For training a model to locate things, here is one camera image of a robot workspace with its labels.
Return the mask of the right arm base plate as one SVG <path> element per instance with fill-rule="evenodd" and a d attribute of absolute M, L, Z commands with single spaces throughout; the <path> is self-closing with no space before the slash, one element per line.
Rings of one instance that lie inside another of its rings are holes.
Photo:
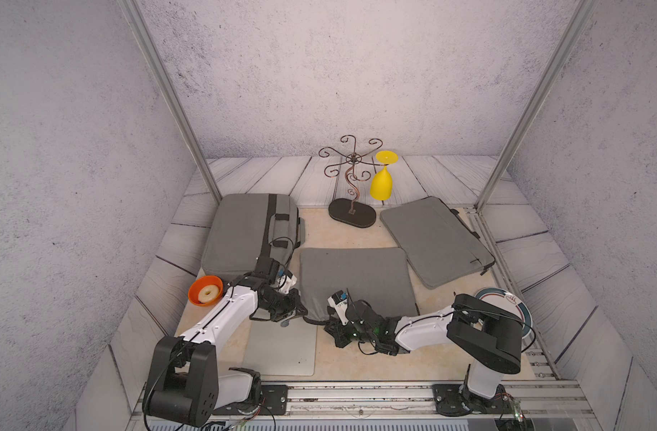
<path fill-rule="evenodd" d="M 511 396 L 502 384 L 497 386 L 491 399 L 472 393 L 465 384 L 435 384 L 432 386 L 437 414 L 459 418 L 468 415 L 513 415 Z"/>

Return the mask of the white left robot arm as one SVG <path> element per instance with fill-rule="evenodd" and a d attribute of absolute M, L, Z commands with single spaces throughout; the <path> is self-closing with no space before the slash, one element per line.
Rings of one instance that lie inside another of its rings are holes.
<path fill-rule="evenodd" d="M 308 314 L 297 288 L 275 288 L 252 275 L 228 285 L 213 309 L 179 337 L 162 338 L 146 381 L 145 415 L 203 427 L 218 409 L 261 408 L 260 373 L 232 367 L 219 374 L 218 352 L 237 328 L 265 310 L 274 323 Z"/>

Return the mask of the grey laptop bag with strap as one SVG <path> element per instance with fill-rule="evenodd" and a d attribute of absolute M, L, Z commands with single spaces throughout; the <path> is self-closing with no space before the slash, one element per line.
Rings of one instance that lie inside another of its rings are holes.
<path fill-rule="evenodd" d="M 304 241 L 304 221 L 285 194 L 229 194 L 218 206 L 201 269 L 228 282 L 252 271 L 258 257 L 287 265 Z"/>

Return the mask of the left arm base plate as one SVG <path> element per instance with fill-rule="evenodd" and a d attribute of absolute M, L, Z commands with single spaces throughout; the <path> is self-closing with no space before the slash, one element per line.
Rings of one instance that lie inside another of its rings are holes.
<path fill-rule="evenodd" d="M 289 388 L 285 384 L 262 384 L 258 395 L 218 409 L 215 414 L 229 416 L 284 416 L 287 412 Z"/>

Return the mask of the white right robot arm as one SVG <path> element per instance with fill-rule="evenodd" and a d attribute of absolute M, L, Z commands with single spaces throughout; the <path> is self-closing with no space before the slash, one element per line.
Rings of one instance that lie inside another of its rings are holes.
<path fill-rule="evenodd" d="M 431 314 L 385 318 L 366 301 L 339 290 L 328 299 L 328 313 L 324 330 L 338 348 L 355 341 L 395 357 L 428 346 L 457 345 L 474 358 L 463 391 L 481 400 L 500 397 L 503 377 L 521 371 L 526 323 L 474 296 L 457 295 L 452 305 Z"/>

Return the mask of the silver apple laptop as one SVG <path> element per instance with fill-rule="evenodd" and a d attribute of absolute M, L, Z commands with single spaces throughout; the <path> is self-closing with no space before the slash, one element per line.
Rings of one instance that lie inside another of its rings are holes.
<path fill-rule="evenodd" d="M 316 345 L 317 327 L 303 319 L 293 319 L 287 326 L 254 321 L 242 365 L 264 376 L 311 376 Z"/>

